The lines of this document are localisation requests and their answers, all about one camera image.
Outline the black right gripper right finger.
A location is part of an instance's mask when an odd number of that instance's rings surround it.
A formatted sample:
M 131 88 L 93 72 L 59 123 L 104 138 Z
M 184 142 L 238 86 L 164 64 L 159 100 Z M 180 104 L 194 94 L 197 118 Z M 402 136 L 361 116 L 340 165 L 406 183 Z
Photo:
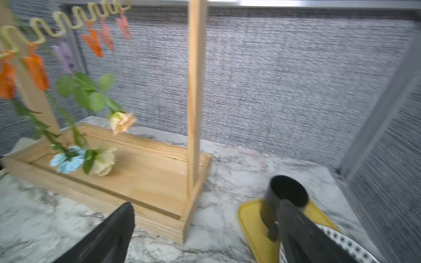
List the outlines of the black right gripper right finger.
M 289 263 L 355 263 L 290 201 L 276 209 L 281 241 Z

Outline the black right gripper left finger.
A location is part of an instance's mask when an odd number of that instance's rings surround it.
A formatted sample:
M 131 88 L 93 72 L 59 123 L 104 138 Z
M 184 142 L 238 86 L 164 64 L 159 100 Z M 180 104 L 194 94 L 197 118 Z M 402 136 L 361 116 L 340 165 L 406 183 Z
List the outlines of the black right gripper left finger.
M 134 208 L 125 202 L 55 262 L 123 263 L 134 228 Z

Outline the purple clothespin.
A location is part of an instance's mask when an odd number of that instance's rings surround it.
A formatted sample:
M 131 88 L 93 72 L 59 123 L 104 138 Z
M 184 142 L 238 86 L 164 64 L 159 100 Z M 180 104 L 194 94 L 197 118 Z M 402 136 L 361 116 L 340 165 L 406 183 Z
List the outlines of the purple clothespin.
M 53 51 L 58 58 L 64 72 L 69 75 L 73 74 L 75 66 L 72 60 L 72 52 L 69 46 L 64 42 L 60 42 L 57 46 L 53 46 Z

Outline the peach rose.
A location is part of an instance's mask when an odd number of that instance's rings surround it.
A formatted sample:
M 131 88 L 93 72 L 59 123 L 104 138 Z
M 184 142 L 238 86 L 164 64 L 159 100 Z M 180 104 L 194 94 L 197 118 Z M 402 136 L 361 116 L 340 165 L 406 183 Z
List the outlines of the peach rose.
M 114 76 L 110 73 L 101 75 L 94 82 L 88 75 L 82 72 L 67 74 L 57 80 L 56 88 L 60 95 L 76 100 L 78 106 L 98 112 L 105 108 L 109 110 L 110 128 L 113 134 L 128 132 L 137 121 L 133 113 L 127 113 L 106 93 L 115 84 Z

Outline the orange clothespin lowest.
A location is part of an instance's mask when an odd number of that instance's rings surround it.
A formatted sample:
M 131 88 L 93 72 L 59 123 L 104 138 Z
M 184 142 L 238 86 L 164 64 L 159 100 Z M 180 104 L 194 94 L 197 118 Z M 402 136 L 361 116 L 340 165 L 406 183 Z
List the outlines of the orange clothespin lowest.
M 14 55 L 6 52 L 6 56 L 1 59 L 1 98 L 12 100 L 15 98 L 15 68 L 11 60 Z

